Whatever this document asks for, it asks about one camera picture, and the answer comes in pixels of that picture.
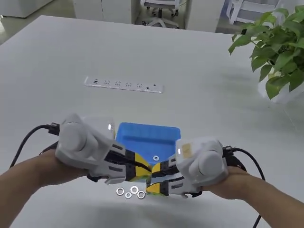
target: power outlet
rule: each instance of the power outlet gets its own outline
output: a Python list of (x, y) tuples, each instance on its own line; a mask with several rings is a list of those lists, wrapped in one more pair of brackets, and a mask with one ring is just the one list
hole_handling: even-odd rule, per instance
[(110, 88), (110, 89), (124, 89), (150, 93), (163, 93), (164, 86), (159, 84), (138, 83), (138, 82), (126, 82), (121, 80), (108, 80), (97, 79), (95, 77), (86, 77), (85, 86)]

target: white table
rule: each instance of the white table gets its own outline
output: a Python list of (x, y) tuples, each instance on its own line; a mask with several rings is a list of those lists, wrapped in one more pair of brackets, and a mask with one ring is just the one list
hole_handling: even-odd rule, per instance
[[(30, 129), (77, 112), (113, 116), (116, 129), (133, 122), (176, 126), (185, 138), (216, 136), (224, 145), (250, 151), (271, 183), (304, 201), (303, 137), (283, 107), (259, 96), (258, 77), (249, 67), (251, 48), (230, 57), (230, 43), (223, 34), (38, 18), (0, 46), (0, 171)], [(85, 87), (86, 75), (156, 82), (165, 85), (165, 93)], [(41, 130), (19, 161), (55, 140)], [(247, 157), (237, 156), (258, 175)], [(82, 178), (41, 189), (12, 227), (247, 228), (257, 216), (241, 201), (207, 192), (187, 200), (126, 200), (116, 195), (118, 186), (131, 184), (106, 186)]]

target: white chair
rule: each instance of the white chair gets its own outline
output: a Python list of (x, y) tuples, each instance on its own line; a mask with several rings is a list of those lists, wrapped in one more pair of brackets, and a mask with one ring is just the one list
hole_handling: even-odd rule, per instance
[(162, 9), (170, 10), (172, 17), (178, 16), (181, 2), (182, 0), (141, 0), (142, 5), (147, 7), (147, 9), (150, 7), (154, 8), (152, 11), (154, 16), (156, 16), (156, 10), (158, 10), (158, 17), (147, 18), (142, 21), (142, 24), (147, 26), (160, 24), (164, 28), (166, 28), (166, 24), (168, 24), (179, 29), (178, 23), (162, 17)]
[(281, 0), (230, 0), (227, 16), (232, 25), (236, 21), (249, 23), (254, 22), (263, 13), (274, 11), (280, 6)]

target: washer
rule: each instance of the washer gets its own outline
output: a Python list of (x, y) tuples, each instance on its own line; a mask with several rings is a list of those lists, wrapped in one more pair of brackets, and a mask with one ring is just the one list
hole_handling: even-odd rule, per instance
[(125, 195), (124, 195), (127, 199), (129, 199), (129, 198), (131, 198), (132, 197), (132, 193), (130, 193), (130, 192), (127, 192), (127, 193), (125, 193)]
[(133, 195), (136, 195), (138, 193), (139, 189), (137, 186), (132, 186), (130, 188), (130, 192), (133, 194)]
[(119, 196), (124, 195), (124, 188), (120, 187), (120, 188), (116, 189), (116, 194)]
[(137, 198), (139, 198), (140, 200), (142, 200), (145, 197), (146, 197), (146, 193), (144, 191), (139, 191), (137, 193)]
[(159, 156), (157, 156), (157, 155), (153, 156), (153, 160), (154, 160), (154, 161), (157, 162), (159, 159), (160, 159)]

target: blue plastic bin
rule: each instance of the blue plastic bin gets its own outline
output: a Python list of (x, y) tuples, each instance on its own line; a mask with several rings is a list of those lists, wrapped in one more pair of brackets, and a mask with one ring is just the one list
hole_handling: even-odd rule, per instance
[(181, 131), (176, 127), (163, 127), (136, 123), (121, 123), (116, 140), (126, 149), (140, 154), (150, 165), (167, 160), (175, 153), (175, 142)]

